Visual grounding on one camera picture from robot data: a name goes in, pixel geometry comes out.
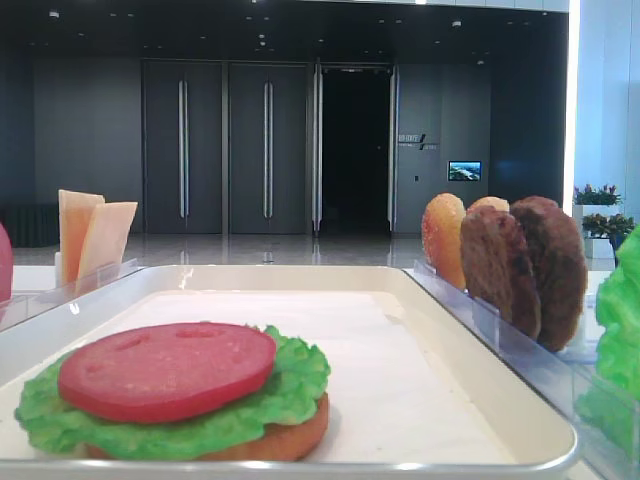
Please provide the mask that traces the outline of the red tomato slice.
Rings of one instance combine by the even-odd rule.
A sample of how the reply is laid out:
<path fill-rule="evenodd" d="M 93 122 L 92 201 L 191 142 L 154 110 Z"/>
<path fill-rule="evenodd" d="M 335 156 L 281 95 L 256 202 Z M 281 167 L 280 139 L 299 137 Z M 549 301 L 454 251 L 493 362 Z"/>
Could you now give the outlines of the red tomato slice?
<path fill-rule="evenodd" d="M 13 279 L 13 253 L 9 236 L 0 225 L 0 302 L 11 298 Z"/>
<path fill-rule="evenodd" d="M 157 325 L 79 348 L 62 362 L 57 386 L 63 400 L 106 420 L 175 422 L 256 392 L 275 356 L 275 340 L 255 328 Z"/>

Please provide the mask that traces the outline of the green lettuce leaf on tray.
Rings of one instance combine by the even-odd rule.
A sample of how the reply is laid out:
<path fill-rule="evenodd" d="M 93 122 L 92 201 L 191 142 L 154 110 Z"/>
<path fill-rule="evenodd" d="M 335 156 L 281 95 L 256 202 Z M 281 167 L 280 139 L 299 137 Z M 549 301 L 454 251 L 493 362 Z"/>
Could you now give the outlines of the green lettuce leaf on tray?
<path fill-rule="evenodd" d="M 325 354 L 304 340 L 265 329 L 276 344 L 275 367 L 264 386 L 211 413 L 176 423 L 137 425 L 100 419 L 70 405 L 58 392 L 64 354 L 25 382 L 14 416 L 38 450 L 63 454 L 79 445 L 124 460 L 189 461 L 216 456 L 296 429 L 322 432 L 327 423 Z"/>

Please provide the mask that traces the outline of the yellow cheese slice near tray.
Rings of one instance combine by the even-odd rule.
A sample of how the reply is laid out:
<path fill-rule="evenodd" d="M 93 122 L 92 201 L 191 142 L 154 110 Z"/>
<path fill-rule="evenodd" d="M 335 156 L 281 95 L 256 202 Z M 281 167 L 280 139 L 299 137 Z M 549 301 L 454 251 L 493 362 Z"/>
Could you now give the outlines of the yellow cheese slice near tray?
<path fill-rule="evenodd" d="M 113 202 L 95 207 L 81 251 L 77 295 L 88 293 L 117 277 L 136 209 L 136 202 Z"/>

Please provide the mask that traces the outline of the orange cheese slice outer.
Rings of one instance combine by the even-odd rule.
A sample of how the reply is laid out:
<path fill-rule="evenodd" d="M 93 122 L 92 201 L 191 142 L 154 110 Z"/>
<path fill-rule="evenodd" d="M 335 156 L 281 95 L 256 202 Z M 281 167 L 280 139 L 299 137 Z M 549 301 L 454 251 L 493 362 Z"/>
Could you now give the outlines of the orange cheese slice outer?
<path fill-rule="evenodd" d="M 60 189 L 58 191 L 61 282 L 63 285 L 78 277 L 84 239 L 93 210 L 104 204 L 103 195 Z"/>

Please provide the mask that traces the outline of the green lettuce leaf in holder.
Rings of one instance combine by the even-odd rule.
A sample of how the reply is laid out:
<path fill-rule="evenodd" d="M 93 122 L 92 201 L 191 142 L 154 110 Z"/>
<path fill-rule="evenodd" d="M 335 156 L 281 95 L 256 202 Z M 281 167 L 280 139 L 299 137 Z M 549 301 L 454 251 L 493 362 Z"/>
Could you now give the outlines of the green lettuce leaf in holder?
<path fill-rule="evenodd" d="M 618 266 L 599 286 L 596 321 L 605 328 L 597 345 L 591 388 L 576 405 L 580 417 L 632 454 L 639 441 L 639 231 L 617 250 Z"/>

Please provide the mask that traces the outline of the bun half near tray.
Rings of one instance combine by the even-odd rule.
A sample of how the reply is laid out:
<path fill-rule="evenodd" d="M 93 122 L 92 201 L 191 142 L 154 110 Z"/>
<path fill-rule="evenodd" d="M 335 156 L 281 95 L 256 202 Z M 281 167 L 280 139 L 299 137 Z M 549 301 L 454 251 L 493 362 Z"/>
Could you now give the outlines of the bun half near tray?
<path fill-rule="evenodd" d="M 461 261 L 460 228 L 466 215 L 460 198 L 451 193 L 435 196 L 426 206 L 421 230 L 428 263 L 436 273 L 459 290 L 466 281 Z"/>

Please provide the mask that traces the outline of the dark double door middle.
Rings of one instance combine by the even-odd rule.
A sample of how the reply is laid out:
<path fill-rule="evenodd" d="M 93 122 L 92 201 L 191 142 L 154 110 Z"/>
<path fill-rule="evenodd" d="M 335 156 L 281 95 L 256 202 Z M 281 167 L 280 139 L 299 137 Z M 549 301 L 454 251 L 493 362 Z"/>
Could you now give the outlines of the dark double door middle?
<path fill-rule="evenodd" d="M 230 67 L 230 231 L 303 234 L 307 75 L 302 66 Z"/>

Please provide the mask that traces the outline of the dark double door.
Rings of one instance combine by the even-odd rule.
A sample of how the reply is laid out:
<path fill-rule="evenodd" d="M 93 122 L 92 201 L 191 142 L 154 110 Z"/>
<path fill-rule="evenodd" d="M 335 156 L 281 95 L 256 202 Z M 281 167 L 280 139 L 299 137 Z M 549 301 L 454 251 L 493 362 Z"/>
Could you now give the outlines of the dark double door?
<path fill-rule="evenodd" d="M 230 67 L 230 231 L 303 234 L 307 75 L 302 66 Z"/>
<path fill-rule="evenodd" d="M 146 63 L 144 109 L 146 230 L 221 233 L 221 66 Z"/>

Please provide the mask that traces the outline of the white rectangular metal tray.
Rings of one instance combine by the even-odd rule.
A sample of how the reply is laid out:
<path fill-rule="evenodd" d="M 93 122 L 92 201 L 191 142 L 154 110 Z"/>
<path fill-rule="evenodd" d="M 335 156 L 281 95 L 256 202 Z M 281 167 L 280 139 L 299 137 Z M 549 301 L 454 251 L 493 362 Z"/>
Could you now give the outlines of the white rectangular metal tray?
<path fill-rule="evenodd" d="M 136 463 L 33 450 L 13 412 L 23 383 L 122 330 L 211 320 L 317 345 L 329 430 L 303 462 Z M 1 335 L 5 479 L 564 479 L 572 424 L 407 273 L 389 267 L 142 269 Z"/>

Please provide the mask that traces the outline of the bun half outer right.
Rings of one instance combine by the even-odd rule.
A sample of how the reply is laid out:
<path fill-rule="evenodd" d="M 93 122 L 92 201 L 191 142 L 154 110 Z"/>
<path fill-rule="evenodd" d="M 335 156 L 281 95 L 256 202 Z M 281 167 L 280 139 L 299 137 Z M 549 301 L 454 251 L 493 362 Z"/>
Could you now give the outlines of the bun half outer right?
<path fill-rule="evenodd" d="M 498 211 L 509 212 L 510 205 L 506 199 L 495 197 L 495 196 L 485 196 L 476 200 L 473 204 L 471 204 L 467 208 L 467 213 L 472 212 L 474 209 L 490 206 L 495 208 Z"/>

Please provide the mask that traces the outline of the flower planter upper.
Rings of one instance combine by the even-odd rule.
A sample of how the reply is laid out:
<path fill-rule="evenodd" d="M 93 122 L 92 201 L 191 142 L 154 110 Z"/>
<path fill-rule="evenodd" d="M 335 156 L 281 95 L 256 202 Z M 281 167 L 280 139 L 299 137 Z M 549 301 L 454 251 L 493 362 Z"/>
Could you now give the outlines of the flower planter upper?
<path fill-rule="evenodd" d="M 574 187 L 572 216 L 584 238 L 589 236 L 583 228 L 583 219 L 586 216 L 600 214 L 609 217 L 621 212 L 620 195 L 615 185 L 596 188 L 586 184 L 583 188 Z"/>

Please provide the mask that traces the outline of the flower planter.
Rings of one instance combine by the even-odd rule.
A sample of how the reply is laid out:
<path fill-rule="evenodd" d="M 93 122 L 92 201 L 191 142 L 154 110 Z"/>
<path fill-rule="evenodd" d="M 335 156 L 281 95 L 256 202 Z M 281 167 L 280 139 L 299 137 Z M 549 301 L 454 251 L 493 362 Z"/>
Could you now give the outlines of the flower planter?
<path fill-rule="evenodd" d="M 583 219 L 586 216 L 600 214 L 609 217 L 621 212 L 620 195 L 615 185 L 596 188 L 586 184 L 583 188 L 574 187 L 572 216 L 584 238 L 589 236 L 583 228 Z"/>
<path fill-rule="evenodd" d="M 591 259 L 609 259 L 635 228 L 633 217 L 623 214 L 586 215 L 582 220 L 585 236 L 585 253 Z"/>

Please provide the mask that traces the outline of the flower planter lower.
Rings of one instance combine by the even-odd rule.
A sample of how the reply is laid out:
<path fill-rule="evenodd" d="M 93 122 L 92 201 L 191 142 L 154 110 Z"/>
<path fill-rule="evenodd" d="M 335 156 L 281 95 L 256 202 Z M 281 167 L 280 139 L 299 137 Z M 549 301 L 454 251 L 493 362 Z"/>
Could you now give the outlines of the flower planter lower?
<path fill-rule="evenodd" d="M 585 253 L 591 259 L 609 259 L 635 228 L 633 217 L 623 214 L 586 215 L 582 220 L 585 236 Z"/>

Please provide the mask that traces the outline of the clear left acrylic holder rail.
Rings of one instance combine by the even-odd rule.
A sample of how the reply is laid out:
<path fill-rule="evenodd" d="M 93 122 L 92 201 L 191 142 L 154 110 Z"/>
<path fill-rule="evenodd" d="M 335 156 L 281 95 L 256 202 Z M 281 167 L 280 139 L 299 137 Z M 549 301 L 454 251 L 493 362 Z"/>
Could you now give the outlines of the clear left acrylic holder rail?
<path fill-rule="evenodd" d="M 59 253 L 55 254 L 54 266 L 16 266 L 16 289 L 11 292 L 9 300 L 1 302 L 1 330 L 5 331 L 53 308 L 73 302 L 84 294 L 141 269 L 138 260 L 132 259 L 100 267 L 88 276 L 61 285 Z"/>

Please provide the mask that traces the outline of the clear right acrylic holder rail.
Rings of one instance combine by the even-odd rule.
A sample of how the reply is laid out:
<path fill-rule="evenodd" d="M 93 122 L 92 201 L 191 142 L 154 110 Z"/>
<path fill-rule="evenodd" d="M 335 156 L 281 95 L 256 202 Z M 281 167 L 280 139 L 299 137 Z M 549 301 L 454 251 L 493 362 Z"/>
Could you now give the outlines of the clear right acrylic holder rail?
<path fill-rule="evenodd" d="M 553 354 L 417 260 L 410 275 L 542 398 L 572 421 L 582 458 L 602 479 L 639 477 L 639 402 L 595 371 L 595 343 Z"/>

